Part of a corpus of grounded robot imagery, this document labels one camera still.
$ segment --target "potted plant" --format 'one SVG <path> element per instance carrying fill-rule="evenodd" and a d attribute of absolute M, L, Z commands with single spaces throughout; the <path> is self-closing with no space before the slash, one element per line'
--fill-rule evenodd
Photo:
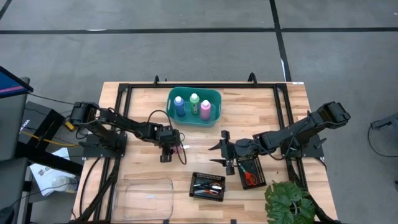
<path fill-rule="evenodd" d="M 315 206 L 305 198 L 309 193 L 293 182 L 273 183 L 264 194 L 269 224 L 313 223 Z"/>

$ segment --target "computer screen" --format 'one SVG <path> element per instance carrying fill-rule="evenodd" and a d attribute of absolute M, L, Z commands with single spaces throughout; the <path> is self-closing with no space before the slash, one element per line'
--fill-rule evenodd
<path fill-rule="evenodd" d="M 31 86 L 0 66 L 0 98 L 31 92 Z"/>

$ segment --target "black tray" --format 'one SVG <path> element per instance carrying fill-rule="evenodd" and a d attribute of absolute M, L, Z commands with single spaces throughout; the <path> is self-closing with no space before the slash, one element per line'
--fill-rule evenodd
<path fill-rule="evenodd" d="M 243 190 L 255 189 L 257 187 L 263 187 L 267 185 L 266 178 L 264 177 L 264 173 L 262 172 L 260 160 L 257 156 L 240 157 L 238 158 L 238 164 L 242 164 L 243 168 L 246 169 L 246 171 L 255 175 L 258 181 L 257 185 L 247 185 L 243 170 L 238 167 Z"/>
<path fill-rule="evenodd" d="M 198 188 L 194 188 L 195 184 L 211 184 L 213 182 L 219 183 L 223 188 L 218 195 L 212 195 L 209 193 L 200 193 L 195 194 Z M 224 200 L 224 189 L 225 189 L 225 177 L 211 175 L 211 174 L 202 174 L 199 172 L 194 172 L 192 174 L 191 188 L 189 191 L 189 197 L 207 199 L 207 200 L 215 200 L 218 202 L 222 202 Z"/>

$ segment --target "yellow cable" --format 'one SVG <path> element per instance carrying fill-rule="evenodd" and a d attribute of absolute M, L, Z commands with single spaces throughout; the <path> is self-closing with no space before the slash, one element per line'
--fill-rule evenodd
<path fill-rule="evenodd" d="M 28 136 L 30 136 L 30 137 L 32 137 L 32 138 L 40 139 L 40 138 L 37 137 L 36 135 L 31 134 L 31 133 L 27 133 L 26 131 L 20 131 L 20 133 L 26 134 L 26 135 L 28 135 Z M 63 143 L 51 141 L 51 140 L 48 140 L 48 139 L 44 139 L 43 141 L 48 142 L 48 143 L 51 143 L 51 144 L 56 144 L 56 145 L 59 145 L 59 146 L 66 146 L 66 147 L 77 147 L 77 146 L 79 146 L 78 144 L 63 144 Z"/>

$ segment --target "concrete floor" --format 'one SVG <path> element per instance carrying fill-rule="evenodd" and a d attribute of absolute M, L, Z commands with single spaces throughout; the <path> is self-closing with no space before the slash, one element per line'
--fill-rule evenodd
<path fill-rule="evenodd" d="M 398 27 L 395 0 L 278 0 L 276 6 L 282 28 Z M 268 0 L 13 0 L 0 20 L 0 30 L 273 26 Z M 346 127 L 322 132 L 339 219 L 396 223 L 398 158 L 373 153 L 366 133 L 370 122 L 398 111 L 398 32 L 283 33 L 283 38 L 292 80 L 305 82 L 312 109 L 339 101 L 352 116 Z M 98 101 L 106 81 L 149 81 L 155 75 L 240 81 L 254 72 L 260 81 L 284 80 L 273 32 L 0 35 L 0 46 L 1 65 L 30 77 L 36 94 L 71 102 Z M 389 131 L 373 132 L 371 139 L 380 152 L 398 154 Z M 58 136 L 77 142 L 66 131 Z M 53 194 L 34 203 L 32 221 L 68 221 L 74 199 Z"/>

